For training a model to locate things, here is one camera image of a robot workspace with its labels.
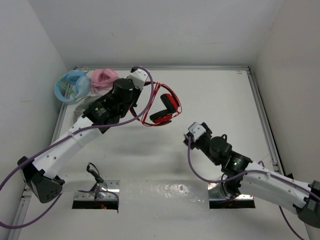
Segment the red black headphones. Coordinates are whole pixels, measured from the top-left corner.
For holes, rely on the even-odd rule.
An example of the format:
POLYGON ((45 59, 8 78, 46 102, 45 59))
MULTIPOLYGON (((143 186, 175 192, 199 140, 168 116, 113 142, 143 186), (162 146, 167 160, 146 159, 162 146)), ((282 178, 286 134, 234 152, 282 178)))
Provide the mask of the red black headphones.
POLYGON ((183 111, 182 104, 176 93, 166 84, 156 82, 154 92, 151 99, 151 104, 147 108, 146 112, 139 121, 145 127, 161 127, 172 122, 173 118, 179 116, 183 111), (160 96, 160 100, 163 103, 165 109, 153 113, 149 116, 151 123, 147 122, 148 113, 152 107, 154 100, 161 88, 164 88, 168 93, 163 93, 160 96))

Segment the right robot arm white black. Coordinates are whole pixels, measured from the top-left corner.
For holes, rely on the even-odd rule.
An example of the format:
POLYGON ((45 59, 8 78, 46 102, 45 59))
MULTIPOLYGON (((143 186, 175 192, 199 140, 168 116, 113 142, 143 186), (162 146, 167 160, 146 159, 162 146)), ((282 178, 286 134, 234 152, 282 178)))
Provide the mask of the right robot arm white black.
POLYGON ((184 144, 190 152, 200 150, 226 178, 208 180, 221 188, 222 198, 250 195, 278 205, 295 214, 303 223, 320 227, 320 183, 298 181, 269 170, 261 164, 233 150, 227 135, 212 136, 206 123, 194 122, 184 135, 184 144))

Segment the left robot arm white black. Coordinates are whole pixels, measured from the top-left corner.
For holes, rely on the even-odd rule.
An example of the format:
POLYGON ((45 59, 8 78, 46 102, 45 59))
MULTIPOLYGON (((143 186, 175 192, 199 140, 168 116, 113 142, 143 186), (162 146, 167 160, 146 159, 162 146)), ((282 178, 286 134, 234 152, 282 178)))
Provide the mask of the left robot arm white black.
POLYGON ((59 171, 85 145, 111 126, 119 124, 130 108, 136 106, 144 85, 144 80, 131 77, 115 80, 112 89, 89 104, 69 131, 55 141, 48 151, 31 162, 27 162, 26 157, 17 162, 21 166, 24 182, 41 203, 52 201, 62 192, 106 188, 103 178, 90 168, 76 175, 62 176, 59 171))

